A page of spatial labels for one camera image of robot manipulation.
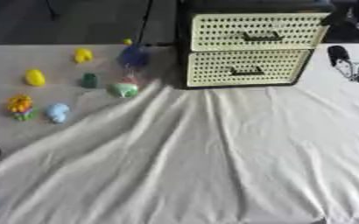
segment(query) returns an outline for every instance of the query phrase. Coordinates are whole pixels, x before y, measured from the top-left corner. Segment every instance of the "green toy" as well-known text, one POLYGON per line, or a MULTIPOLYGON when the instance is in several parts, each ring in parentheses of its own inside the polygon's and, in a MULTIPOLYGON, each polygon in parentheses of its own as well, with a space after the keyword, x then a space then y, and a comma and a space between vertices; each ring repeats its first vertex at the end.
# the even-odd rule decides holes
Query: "green toy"
POLYGON ((94 73, 85 73, 80 85, 83 88, 96 88, 98 86, 98 78, 94 73))

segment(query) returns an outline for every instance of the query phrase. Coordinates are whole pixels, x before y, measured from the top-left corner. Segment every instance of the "white tablecloth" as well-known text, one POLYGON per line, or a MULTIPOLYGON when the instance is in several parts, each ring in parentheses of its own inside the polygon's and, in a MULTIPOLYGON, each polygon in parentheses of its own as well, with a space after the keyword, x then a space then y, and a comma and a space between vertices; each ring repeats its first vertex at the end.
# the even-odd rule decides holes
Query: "white tablecloth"
MULTIPOLYGON (((359 84, 315 52, 293 87, 179 90, 174 50, 151 49, 133 99, 106 93, 121 46, 0 46, 0 224, 359 223, 359 84), (41 69, 44 87, 22 82, 41 69), (77 87, 86 72, 100 87, 77 87), (64 124, 18 122, 7 98, 64 124)), ((359 61, 359 45, 345 45, 359 61)))

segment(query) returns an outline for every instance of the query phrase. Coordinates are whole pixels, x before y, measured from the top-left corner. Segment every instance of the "black cable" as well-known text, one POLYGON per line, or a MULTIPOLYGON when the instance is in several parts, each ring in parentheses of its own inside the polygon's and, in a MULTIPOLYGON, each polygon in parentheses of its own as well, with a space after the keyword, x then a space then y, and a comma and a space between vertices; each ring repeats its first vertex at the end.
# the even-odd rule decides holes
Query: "black cable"
POLYGON ((46 2, 46 7, 50 12, 50 18, 52 20, 56 19, 59 14, 57 14, 57 12, 52 7, 52 4, 50 3, 50 0, 45 0, 45 2, 46 2))
POLYGON ((145 30, 145 27, 147 26, 148 19, 150 18, 152 4, 153 4, 153 0, 148 0, 147 9, 143 16, 143 24, 142 24, 140 33, 138 34, 137 46, 140 46, 141 41, 143 40, 144 30, 145 30))

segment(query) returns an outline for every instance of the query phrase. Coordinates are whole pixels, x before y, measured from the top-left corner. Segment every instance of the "drawer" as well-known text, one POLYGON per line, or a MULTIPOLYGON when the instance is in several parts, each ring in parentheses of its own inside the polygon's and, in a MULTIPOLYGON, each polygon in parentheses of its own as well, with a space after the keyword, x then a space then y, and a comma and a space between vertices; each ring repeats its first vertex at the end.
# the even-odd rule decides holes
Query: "drawer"
POLYGON ((192 22, 192 51, 314 49, 328 13, 199 14, 192 22))
POLYGON ((309 55, 309 50, 193 52, 187 86, 293 84, 309 55))

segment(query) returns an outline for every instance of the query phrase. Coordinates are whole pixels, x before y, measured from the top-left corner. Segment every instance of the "dark floor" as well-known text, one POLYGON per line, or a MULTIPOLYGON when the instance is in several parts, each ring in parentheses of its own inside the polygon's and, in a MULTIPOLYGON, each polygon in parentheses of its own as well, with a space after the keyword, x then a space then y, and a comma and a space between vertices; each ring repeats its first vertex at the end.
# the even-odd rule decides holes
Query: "dark floor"
MULTIPOLYGON (((148 0, 0 0, 0 45, 118 44, 136 39, 148 0)), ((173 0, 154 0, 144 42, 171 42, 173 0)))

